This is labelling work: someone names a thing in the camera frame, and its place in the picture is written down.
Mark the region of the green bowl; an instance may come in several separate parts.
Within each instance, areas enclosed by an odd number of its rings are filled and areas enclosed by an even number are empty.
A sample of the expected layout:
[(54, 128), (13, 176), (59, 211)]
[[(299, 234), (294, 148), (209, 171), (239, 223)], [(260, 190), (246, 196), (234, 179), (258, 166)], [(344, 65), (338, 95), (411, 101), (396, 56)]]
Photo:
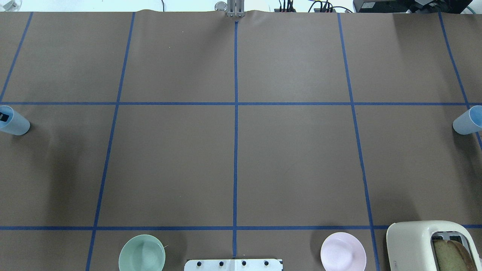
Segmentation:
[(162, 271), (166, 252), (162, 242), (148, 234), (128, 240), (119, 254), (120, 271)]

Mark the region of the bread slice in toaster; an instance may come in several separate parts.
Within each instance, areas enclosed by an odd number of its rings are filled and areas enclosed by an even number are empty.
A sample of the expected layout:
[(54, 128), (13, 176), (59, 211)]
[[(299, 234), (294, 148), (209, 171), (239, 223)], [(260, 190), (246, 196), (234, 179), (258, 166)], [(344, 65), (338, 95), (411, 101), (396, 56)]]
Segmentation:
[(433, 247), (440, 271), (476, 271), (468, 250), (457, 241), (434, 240)]

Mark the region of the aluminium frame post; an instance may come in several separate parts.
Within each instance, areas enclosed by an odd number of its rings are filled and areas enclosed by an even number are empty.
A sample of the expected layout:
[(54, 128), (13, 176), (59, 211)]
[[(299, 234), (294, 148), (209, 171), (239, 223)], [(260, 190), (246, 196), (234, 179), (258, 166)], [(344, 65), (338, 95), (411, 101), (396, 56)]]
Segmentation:
[(246, 15), (244, 0), (227, 0), (227, 17), (241, 18)]

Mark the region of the pink bowl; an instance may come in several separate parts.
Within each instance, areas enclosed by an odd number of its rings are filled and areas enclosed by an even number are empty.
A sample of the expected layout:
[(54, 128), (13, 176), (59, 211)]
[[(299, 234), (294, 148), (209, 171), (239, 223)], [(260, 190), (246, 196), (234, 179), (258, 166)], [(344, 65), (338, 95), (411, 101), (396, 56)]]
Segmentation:
[(365, 271), (367, 256), (361, 242), (349, 233), (329, 235), (320, 248), (326, 271)]

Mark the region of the light blue cup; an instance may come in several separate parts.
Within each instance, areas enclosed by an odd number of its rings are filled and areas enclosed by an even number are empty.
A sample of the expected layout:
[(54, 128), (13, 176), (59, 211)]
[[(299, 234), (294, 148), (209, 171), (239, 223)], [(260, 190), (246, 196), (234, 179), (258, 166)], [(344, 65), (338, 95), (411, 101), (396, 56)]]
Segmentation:
[(458, 134), (472, 134), (482, 130), (482, 106), (473, 106), (453, 121)]
[(0, 121), (0, 130), (2, 132), (21, 136), (26, 134), (31, 128), (30, 122), (10, 106), (0, 106), (0, 113), (10, 116), (7, 122)]

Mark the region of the cream toaster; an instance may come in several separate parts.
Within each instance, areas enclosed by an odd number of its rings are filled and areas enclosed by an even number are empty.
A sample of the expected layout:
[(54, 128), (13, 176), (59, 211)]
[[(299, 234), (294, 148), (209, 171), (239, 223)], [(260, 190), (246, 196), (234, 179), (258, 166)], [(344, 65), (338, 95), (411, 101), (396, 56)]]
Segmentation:
[(477, 271), (481, 257), (468, 230), (445, 220), (398, 222), (386, 232), (387, 254), (391, 271), (439, 271), (434, 240), (460, 242), (471, 254)]

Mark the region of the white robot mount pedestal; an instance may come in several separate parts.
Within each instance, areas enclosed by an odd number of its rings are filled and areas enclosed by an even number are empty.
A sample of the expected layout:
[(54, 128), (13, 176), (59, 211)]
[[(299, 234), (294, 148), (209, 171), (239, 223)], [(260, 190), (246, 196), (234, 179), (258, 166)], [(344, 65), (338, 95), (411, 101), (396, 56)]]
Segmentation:
[(184, 271), (282, 271), (282, 259), (198, 259), (189, 260)]

